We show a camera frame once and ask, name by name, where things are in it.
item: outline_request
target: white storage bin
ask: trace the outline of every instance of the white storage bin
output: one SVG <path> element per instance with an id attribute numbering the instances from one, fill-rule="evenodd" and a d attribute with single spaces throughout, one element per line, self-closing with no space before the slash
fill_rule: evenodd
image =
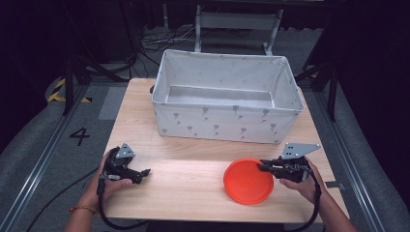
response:
<path id="1" fill-rule="evenodd" d="M 153 92 L 159 133 L 280 143 L 304 105 L 282 56 L 167 50 Z"/>

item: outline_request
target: gray floor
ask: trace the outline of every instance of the gray floor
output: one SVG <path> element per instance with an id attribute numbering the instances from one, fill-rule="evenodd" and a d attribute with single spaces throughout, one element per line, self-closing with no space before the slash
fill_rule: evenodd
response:
<path id="1" fill-rule="evenodd" d="M 167 30 L 158 28 L 156 31 L 147 31 L 147 33 L 160 31 Z M 280 30 L 273 52 L 275 55 L 288 58 L 294 74 L 301 73 L 302 66 L 320 34 L 321 30 Z M 202 39 L 202 51 L 263 54 L 261 48 L 263 37 L 266 35 L 260 32 L 209 32 Z M 192 41 L 185 41 L 174 44 L 170 48 L 193 51 L 193 45 Z M 157 63 L 161 61 L 160 51 L 147 52 L 147 55 Z M 140 60 L 135 63 L 134 69 L 131 69 L 131 77 L 155 78 L 158 66 L 142 55 L 139 57 Z M 118 74 L 130 77 L 129 71 Z M 44 93 L 45 98 L 49 96 L 56 81 L 50 83 L 50 87 Z M 340 191 L 351 220 L 360 231 L 408 231 L 409 213 L 366 143 L 342 90 L 340 88 L 337 90 L 337 121 L 332 123 L 322 110 L 327 91 L 313 93 L 308 88 L 310 82 L 310 79 L 306 79 L 299 84 L 303 89 L 337 182 L 341 186 Z M 112 82 L 104 76 L 95 76 L 90 86 L 76 86 L 77 97 L 92 98 L 91 102 L 77 103 L 70 117 L 62 117 L 64 103 L 52 101 L 21 130 L 0 156 L 0 221 L 10 222 L 10 224 L 2 224 L 0 231 L 26 231 L 36 214 L 53 196 L 98 165 L 126 86 L 127 84 Z M 61 128 L 62 132 L 55 134 L 57 128 Z M 90 137 L 82 140 L 78 146 L 79 140 L 71 138 L 70 135 L 82 128 L 87 130 L 86 134 Z M 346 154 L 352 160 L 353 166 L 344 165 L 343 157 Z M 44 173 L 33 173 L 37 175 L 39 181 L 30 183 L 32 184 L 30 194 L 25 197 L 19 196 L 22 189 L 27 189 L 24 184 L 33 177 L 30 176 L 33 168 L 42 160 L 45 160 Z M 352 168 L 356 168 L 359 172 L 360 188 L 366 191 L 369 199 L 365 201 L 367 205 L 364 205 L 361 199 L 362 191 L 357 190 L 357 183 L 348 174 Z M 53 201 L 38 218 L 31 231 L 61 231 L 69 218 L 68 208 L 75 204 L 84 186 L 88 184 L 88 180 L 89 178 L 79 182 Z M 20 207 L 19 211 L 10 211 L 16 206 Z M 369 207 L 374 208 L 375 215 L 366 211 Z M 377 226 L 374 224 L 378 222 L 374 222 L 374 217 L 376 220 L 378 217 L 384 229 L 376 229 Z M 121 219 L 114 221 L 121 224 L 135 223 L 135 221 Z M 296 226 L 298 225 L 286 225 L 286 228 Z M 307 231 L 321 230 L 321 224 L 314 224 Z M 96 217 L 93 231 L 115 230 Z"/>

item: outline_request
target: wooden tabletop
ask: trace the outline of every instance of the wooden tabletop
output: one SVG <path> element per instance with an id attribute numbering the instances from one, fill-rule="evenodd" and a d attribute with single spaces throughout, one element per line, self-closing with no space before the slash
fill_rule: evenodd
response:
<path id="1" fill-rule="evenodd" d="M 306 103 L 279 145 L 160 136 L 149 92 L 154 84 L 155 79 L 130 81 L 106 147 L 108 151 L 127 143 L 136 152 L 129 168 L 151 168 L 151 172 L 141 185 L 114 193 L 104 207 L 108 217 L 284 223 L 309 220 L 313 206 L 275 178 L 271 195 L 255 205 L 237 203 L 223 187 L 224 171 L 234 160 L 277 159 L 285 142 L 321 145 Z M 323 148 L 307 156 L 325 182 L 335 180 Z M 328 191 L 347 214 L 339 189 Z"/>

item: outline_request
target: bracelet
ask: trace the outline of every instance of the bracelet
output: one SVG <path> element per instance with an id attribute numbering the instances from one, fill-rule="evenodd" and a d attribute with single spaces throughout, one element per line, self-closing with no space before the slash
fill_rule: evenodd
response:
<path id="1" fill-rule="evenodd" d="M 69 208 L 70 215 L 72 215 L 72 214 L 74 213 L 74 211 L 76 211 L 76 210 L 78 210 L 78 209 L 88 210 L 88 211 L 90 211 L 91 213 L 93 213 L 93 215 L 97 212 L 96 209 L 94 209 L 94 208 L 92 208 L 92 207 L 89 207 L 89 206 L 72 206 L 72 207 Z"/>

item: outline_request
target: hand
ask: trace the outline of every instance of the hand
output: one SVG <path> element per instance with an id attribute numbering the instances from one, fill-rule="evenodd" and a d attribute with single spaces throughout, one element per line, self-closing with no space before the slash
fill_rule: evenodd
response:
<path id="1" fill-rule="evenodd" d="M 99 184 L 99 177 L 100 174 L 103 172 L 103 166 L 105 164 L 105 160 L 108 157 L 109 152 L 107 152 L 103 157 L 100 163 L 100 167 L 97 170 L 96 174 L 94 175 L 93 179 L 91 180 L 90 185 L 85 190 L 85 192 L 81 195 L 78 204 L 81 206 L 90 206 L 95 209 L 98 209 L 99 197 L 97 196 L 97 187 Z M 132 180 L 130 179 L 122 179 L 118 181 L 111 181 L 106 179 L 105 180 L 105 192 L 103 194 L 103 200 L 105 201 L 108 199 L 113 192 L 118 189 L 122 189 L 127 186 L 132 185 Z"/>
<path id="2" fill-rule="evenodd" d="M 317 182 L 320 185 L 322 193 L 326 191 L 325 186 L 323 184 L 322 177 L 320 176 L 317 167 L 308 159 L 305 158 L 310 166 L 310 169 L 313 171 L 314 176 L 317 179 Z M 316 188 L 314 186 L 313 178 L 309 175 L 307 179 L 301 183 L 295 183 L 286 179 L 279 180 L 281 184 L 285 185 L 289 189 L 297 190 L 304 198 L 306 198 L 310 203 L 314 204 L 314 194 Z"/>

